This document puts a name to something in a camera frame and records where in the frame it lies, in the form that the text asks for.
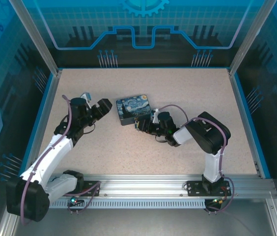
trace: glass wall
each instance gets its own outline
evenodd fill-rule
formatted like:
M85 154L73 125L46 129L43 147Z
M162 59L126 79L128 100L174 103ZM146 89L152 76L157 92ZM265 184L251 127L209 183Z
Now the glass wall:
M24 3L59 67L225 67L263 0Z
M277 2L240 65L238 76L277 186Z
M50 72L8 1L0 0L0 220Z

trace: metal floor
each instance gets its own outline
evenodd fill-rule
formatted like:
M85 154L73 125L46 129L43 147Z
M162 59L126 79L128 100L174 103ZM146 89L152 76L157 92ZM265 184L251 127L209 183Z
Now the metal floor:
M234 214L257 236L274 235L263 200L236 200ZM18 224L15 236L250 236L233 215L203 209L50 209L39 223Z

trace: metal post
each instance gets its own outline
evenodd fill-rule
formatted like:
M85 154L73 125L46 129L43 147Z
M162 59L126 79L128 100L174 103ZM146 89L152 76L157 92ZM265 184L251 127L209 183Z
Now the metal post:
M246 56L249 48L251 47L253 41L255 40L256 36L260 32L265 20L267 19L268 15L270 14L273 6L275 5L276 0L265 0L263 5L261 6L259 12L257 13L245 39L243 40L236 56L234 57L231 65L230 65L230 75L234 75L239 65L241 64L243 58Z
M41 37L34 21L32 20L29 12L27 11L24 3L22 2L22 0L9 0L9 1L12 7L14 8L16 14L20 18L30 38L34 42L36 48L38 49L42 59L45 61L46 65L48 66L50 72L56 76L58 73L58 67L54 59L52 58L43 38Z

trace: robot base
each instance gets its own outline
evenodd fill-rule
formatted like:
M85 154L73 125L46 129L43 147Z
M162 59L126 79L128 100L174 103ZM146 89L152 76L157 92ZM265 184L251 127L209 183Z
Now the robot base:
M187 181L185 189L188 191L189 197L223 197L225 192L222 190L222 187L227 189L227 197L231 196L231 190L229 182L220 178L215 183L207 183L207 180L202 176L202 181Z

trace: enclosure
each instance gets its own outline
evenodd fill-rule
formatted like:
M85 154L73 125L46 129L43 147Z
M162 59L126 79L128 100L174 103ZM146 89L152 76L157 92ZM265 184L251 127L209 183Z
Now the enclosure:
M61 96L84 92L112 109L51 179L78 171L101 181L99 195L78 215L61 197L23 226L6 211L6 182L49 144L68 113ZM209 214L216 196L184 188L204 171L196 142L121 126L116 101L131 96L182 107L187 120L166 109L178 127L207 111L229 128L227 211ZM72 233L277 235L277 0L0 0L0 236Z

